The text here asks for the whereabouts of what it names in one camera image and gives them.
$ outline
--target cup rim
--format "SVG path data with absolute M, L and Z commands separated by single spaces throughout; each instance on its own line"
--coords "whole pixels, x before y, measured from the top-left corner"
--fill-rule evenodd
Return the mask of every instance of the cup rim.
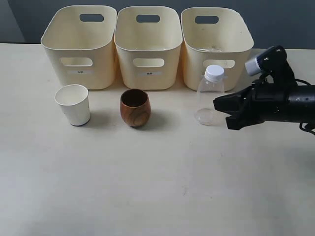
M 128 106 L 126 103 L 123 102 L 123 95 L 124 95 L 125 93 L 130 92 L 130 91 L 133 91 L 133 90 L 140 91 L 140 92 L 142 92 L 142 93 L 144 93 L 144 94 L 146 95 L 146 100 L 145 100 L 141 105 L 136 106 L 136 107 Z M 120 102 L 121 102 L 125 107 L 129 107 L 129 108 L 138 108 L 138 107 L 141 107 L 141 106 L 143 106 L 148 100 L 149 100 L 148 94 L 147 94 L 145 91 L 143 91 L 143 90 L 141 90 L 141 89 L 137 89 L 137 88 L 128 89 L 128 90 L 126 90 L 125 92 L 123 92 L 123 94 L 120 96 Z
M 84 98 L 83 98 L 82 100 L 80 100 L 79 102 L 72 103 L 72 104 L 63 104 L 63 103 L 58 102 L 58 101 L 56 100 L 57 94 L 58 94 L 61 90 L 63 90 L 64 88 L 66 88 L 66 87 L 72 87 L 72 86 L 79 86 L 79 87 L 84 88 L 85 93 L 86 93 L 86 95 L 84 96 Z M 88 90 L 85 86 L 83 86 L 83 85 L 66 85 L 66 86 L 61 87 L 61 88 L 55 93 L 55 102 L 56 102 L 58 105 L 60 105 L 60 106 L 67 106 L 67 107 L 68 107 L 68 106 L 75 106 L 75 105 L 80 104 L 81 102 L 83 102 L 88 96 L 89 96 L 89 90 Z

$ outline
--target bin handle hole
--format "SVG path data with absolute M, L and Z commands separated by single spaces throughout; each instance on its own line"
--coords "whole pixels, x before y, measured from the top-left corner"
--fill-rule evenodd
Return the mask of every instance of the bin handle hole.
M 196 16 L 195 23 L 196 24 L 216 24 L 219 22 L 219 18 L 217 16 Z
M 135 58 L 132 63 L 139 68 L 164 66 L 164 60 L 161 58 Z
M 104 16 L 101 14 L 81 14 L 80 20 L 82 22 L 103 22 Z
M 203 62 L 203 66 L 207 67 L 209 65 L 219 65 L 221 67 L 223 67 L 224 69 L 231 69 L 235 66 L 235 61 L 234 60 L 213 60 L 213 59 L 209 59 L 209 60 L 205 60 Z
M 138 23 L 158 23 L 160 21 L 159 15 L 137 15 Z
M 60 58 L 64 66 L 92 66 L 93 61 L 90 58 Z

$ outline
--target bin label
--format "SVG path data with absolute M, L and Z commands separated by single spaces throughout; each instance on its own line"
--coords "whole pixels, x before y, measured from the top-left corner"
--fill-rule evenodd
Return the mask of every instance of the bin label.
M 154 71 L 154 72 L 148 71 L 148 72 L 139 72 L 138 76 L 150 76 L 150 75 L 161 75 L 161 74 L 162 74 L 162 71 Z
M 82 74 L 93 74 L 93 70 L 69 70 L 68 74 L 77 74 L 77 75 L 82 75 Z

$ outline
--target gray wall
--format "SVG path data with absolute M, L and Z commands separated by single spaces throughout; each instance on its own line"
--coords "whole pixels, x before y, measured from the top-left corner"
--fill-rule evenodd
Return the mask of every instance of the gray wall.
M 228 7 L 247 23 L 256 48 L 281 44 L 315 49 L 314 0 L 8 0 L 27 42 L 39 43 L 56 11 L 67 5 L 108 5 L 117 10 L 131 5 L 164 5 L 181 13 L 194 6 Z
M 24 42 L 7 0 L 0 0 L 0 42 Z

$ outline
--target cable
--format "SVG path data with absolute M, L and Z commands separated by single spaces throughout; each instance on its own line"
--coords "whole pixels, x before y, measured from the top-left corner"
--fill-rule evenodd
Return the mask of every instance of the cable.
M 297 82 L 300 82 L 300 83 L 303 83 L 303 84 L 306 84 L 306 85 L 311 85 L 309 82 L 307 81 L 304 81 L 304 80 L 299 80 L 299 79 L 295 79 L 295 81 Z M 315 125 L 313 124 L 306 124 L 304 127 L 303 127 L 303 123 L 300 123 L 300 126 L 299 126 L 300 130 L 304 131 L 304 132 L 308 132 L 310 134 L 313 134 L 315 135 L 315 132 L 312 131 L 312 129 L 315 129 Z

